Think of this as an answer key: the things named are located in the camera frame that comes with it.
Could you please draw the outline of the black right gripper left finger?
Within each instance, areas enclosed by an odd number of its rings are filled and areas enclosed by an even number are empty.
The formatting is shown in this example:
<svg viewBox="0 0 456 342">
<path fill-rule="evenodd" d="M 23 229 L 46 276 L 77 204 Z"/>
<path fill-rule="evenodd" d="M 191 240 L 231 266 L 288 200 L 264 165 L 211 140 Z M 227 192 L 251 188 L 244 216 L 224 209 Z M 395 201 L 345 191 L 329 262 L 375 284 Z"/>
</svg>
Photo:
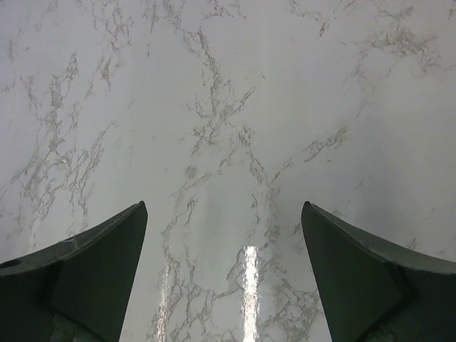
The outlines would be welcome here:
<svg viewBox="0 0 456 342">
<path fill-rule="evenodd" d="M 119 341 L 147 226 L 138 202 L 1 263 L 2 341 Z"/>
</svg>

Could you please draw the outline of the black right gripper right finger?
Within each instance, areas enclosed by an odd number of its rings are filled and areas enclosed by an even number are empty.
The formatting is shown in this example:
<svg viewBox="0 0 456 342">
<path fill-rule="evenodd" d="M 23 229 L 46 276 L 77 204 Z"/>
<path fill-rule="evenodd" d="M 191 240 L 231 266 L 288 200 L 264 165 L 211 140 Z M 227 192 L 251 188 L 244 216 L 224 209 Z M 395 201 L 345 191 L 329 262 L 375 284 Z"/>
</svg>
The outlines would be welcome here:
<svg viewBox="0 0 456 342">
<path fill-rule="evenodd" d="M 333 341 L 454 341 L 455 263 L 305 202 L 301 226 Z"/>
</svg>

